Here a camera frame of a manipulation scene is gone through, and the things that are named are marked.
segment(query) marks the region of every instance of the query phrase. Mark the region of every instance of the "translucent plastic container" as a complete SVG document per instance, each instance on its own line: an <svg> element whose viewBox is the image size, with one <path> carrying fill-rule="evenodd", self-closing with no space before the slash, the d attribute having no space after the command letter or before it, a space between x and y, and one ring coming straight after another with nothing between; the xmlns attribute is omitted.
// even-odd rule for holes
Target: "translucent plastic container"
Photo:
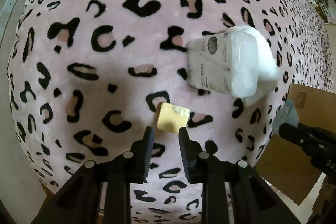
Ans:
<svg viewBox="0 0 336 224"><path fill-rule="evenodd" d="M244 98L258 85L258 44L244 31L209 35L190 41L188 83L198 89L215 90Z"/></svg>

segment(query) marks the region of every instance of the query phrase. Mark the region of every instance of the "tile floor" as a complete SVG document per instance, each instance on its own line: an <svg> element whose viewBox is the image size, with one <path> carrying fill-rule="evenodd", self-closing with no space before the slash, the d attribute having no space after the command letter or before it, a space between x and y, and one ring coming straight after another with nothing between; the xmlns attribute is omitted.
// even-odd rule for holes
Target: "tile floor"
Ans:
<svg viewBox="0 0 336 224"><path fill-rule="evenodd" d="M6 0L0 0L0 7L3 7L5 2ZM24 10L24 3L25 3L25 0L17 1L16 6L13 9L11 18L9 20L9 23L7 25L6 32L4 34L3 43L0 48L0 109L1 109L0 131L1 132L14 132L13 124L11 122L11 115L9 112L9 97L8 97L8 82L7 82L7 77L6 77L6 65L7 65L9 53L12 49L12 45L15 42L15 27L19 19L19 16ZM336 57L336 26L327 26L327 29L330 35L333 56ZM14 145L14 142L17 143L17 140L15 139L14 134L12 135L12 139L10 141L7 140L7 143L8 142L13 143L13 145ZM18 143L15 144L15 146L17 146L18 150L20 150ZM22 161L22 159L25 160L23 153L19 155L15 155L15 157L18 161L18 164L20 164L19 162ZM301 223L306 223L309 216L311 215L312 206L318 195L323 179L324 179L324 176L321 176L319 181L316 183L315 187L312 189L308 197L303 201L303 203L300 206L297 206L295 203L293 203L293 201L291 201L284 194L282 193L278 194L280 198L285 202L285 204L290 208L290 210L295 214L295 216L300 220ZM12 195L13 193L11 193L12 199L19 200L19 198L15 198ZM27 203L26 203L24 207L27 208L27 210L34 211L36 209L36 208L33 208L34 206L36 207L36 204L31 204L31 207L29 207L27 206ZM22 210L22 207L23 207L22 204L16 204L16 205L13 205L12 208L10 208L10 210L14 212L19 212L20 210ZM16 217L16 222L18 224L30 223L29 218L31 218L31 213L22 212L20 216Z"/></svg>

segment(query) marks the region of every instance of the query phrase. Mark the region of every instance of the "screw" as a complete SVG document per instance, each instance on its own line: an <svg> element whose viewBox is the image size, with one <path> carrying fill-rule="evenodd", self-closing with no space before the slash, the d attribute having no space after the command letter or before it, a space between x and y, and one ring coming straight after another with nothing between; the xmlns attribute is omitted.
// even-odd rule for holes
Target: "screw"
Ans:
<svg viewBox="0 0 336 224"><path fill-rule="evenodd" d="M198 155L201 159L207 159L209 157L209 154L207 152L201 152Z"/></svg>
<svg viewBox="0 0 336 224"><path fill-rule="evenodd" d="M91 168L91 167L94 167L95 162L93 160L88 160L84 163L84 165L86 168Z"/></svg>
<svg viewBox="0 0 336 224"><path fill-rule="evenodd" d="M130 159L133 157L134 154L131 151L127 151L123 155L125 159Z"/></svg>
<svg viewBox="0 0 336 224"><path fill-rule="evenodd" d="M238 166L241 168L246 168L248 166L247 162L244 160L238 161Z"/></svg>

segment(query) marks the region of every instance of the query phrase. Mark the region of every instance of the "white power strip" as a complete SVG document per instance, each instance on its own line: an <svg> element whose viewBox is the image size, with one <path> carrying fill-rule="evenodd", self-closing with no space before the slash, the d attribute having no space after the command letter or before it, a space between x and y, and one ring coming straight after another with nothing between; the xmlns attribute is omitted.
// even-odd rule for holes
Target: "white power strip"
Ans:
<svg viewBox="0 0 336 224"><path fill-rule="evenodd" d="M16 2L17 0L7 0L0 13L0 49L9 18L11 17Z"/></svg>

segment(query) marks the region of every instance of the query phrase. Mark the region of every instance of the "leopard print blanket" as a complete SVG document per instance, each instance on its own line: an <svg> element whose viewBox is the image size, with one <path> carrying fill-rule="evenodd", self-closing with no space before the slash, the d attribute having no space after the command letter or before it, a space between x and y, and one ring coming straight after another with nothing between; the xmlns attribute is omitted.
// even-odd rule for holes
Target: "leopard print blanket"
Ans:
<svg viewBox="0 0 336 224"><path fill-rule="evenodd" d="M252 107L187 84L186 43L249 25L269 43L277 88ZM161 102L190 109L188 132L220 160L254 165L290 83L332 90L324 23L305 0L26 0L7 69L16 136L52 192L87 160L112 160L153 125ZM177 135L156 132L132 221L199 222Z"/></svg>

